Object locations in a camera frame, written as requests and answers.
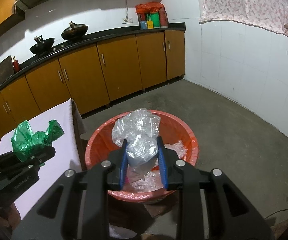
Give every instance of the black countertop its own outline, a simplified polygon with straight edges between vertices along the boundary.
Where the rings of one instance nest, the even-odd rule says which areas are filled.
[[[24,61],[20,64],[21,70],[10,78],[8,78],[5,82],[0,85],[0,91],[6,87],[8,84],[13,82],[15,79],[19,78],[20,76],[24,75],[29,70],[41,65],[42,63],[51,60],[52,58],[58,57],[62,54],[70,52],[72,50],[96,43],[98,41],[104,41],[111,38],[122,37],[126,35],[132,34],[140,34],[140,33],[153,33],[153,32],[163,32],[165,30],[178,30],[178,31],[185,31],[185,23],[170,23],[168,28],[158,28],[158,29],[147,29],[141,30],[139,26],[129,26],[129,27],[121,27],[116,29],[110,29],[105,31],[100,31],[96,33],[90,33],[84,36],[84,39],[79,42],[75,42],[73,44],[69,44],[67,41],[58,44],[52,49],[55,49],[52,53],[44,56],[38,57],[37,55],[29,58],[28,60]]]

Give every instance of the concrete floor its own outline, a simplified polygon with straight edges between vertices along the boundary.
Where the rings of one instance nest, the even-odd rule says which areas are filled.
[[[86,117],[88,132],[81,138],[89,139],[109,118],[142,107],[168,112],[186,122],[200,147],[196,168],[223,170],[263,217],[288,209],[288,138],[242,106],[186,80],[139,94]],[[146,232],[174,239],[174,210],[155,219]],[[280,212],[268,223],[285,219],[288,212]]]

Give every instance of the power cord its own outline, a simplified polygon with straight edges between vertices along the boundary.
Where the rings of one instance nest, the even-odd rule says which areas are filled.
[[[124,21],[128,23],[128,5],[127,5],[127,0],[125,0],[125,4],[126,4],[126,18],[124,19]]]
[[[275,215],[276,213],[282,212],[282,211],[288,211],[288,209],[282,209],[274,212],[273,214],[270,214],[269,216],[265,217],[264,219],[266,220],[267,218],[271,217],[272,215]]]

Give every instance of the red plastic bag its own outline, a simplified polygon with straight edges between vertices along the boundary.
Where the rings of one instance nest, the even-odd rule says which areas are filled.
[[[159,2],[148,2],[145,5],[150,8],[150,13],[156,13],[160,9],[164,8],[164,5]]]
[[[160,117],[159,123],[159,135],[163,139],[163,143],[174,144],[179,140],[183,142],[184,147],[187,149],[185,156],[182,158],[191,165],[195,165],[198,159],[198,143],[193,131],[189,126],[184,123],[178,117],[157,110],[149,110],[151,113],[156,114]],[[85,162],[87,169],[92,168],[93,165],[106,160],[108,154],[119,149],[119,147],[112,141],[112,129],[115,125],[115,121],[119,118],[127,115],[130,112],[122,113],[117,115],[104,124],[102,124],[93,133],[89,139],[85,151]],[[108,191],[109,195],[116,199],[137,202],[137,203],[152,203],[162,200],[167,195],[173,193],[173,191],[167,191],[164,188],[145,192],[145,193],[133,193],[126,191]]]
[[[136,13],[149,13],[151,9],[144,3],[136,5],[135,8],[136,8]]]

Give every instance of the green plastic bag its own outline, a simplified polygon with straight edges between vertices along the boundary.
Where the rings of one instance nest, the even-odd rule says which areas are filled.
[[[36,133],[33,133],[28,121],[25,120],[17,126],[11,138],[13,152],[21,162],[24,162],[45,146],[51,146],[52,142],[63,134],[64,131],[56,120],[48,122],[46,132]]]

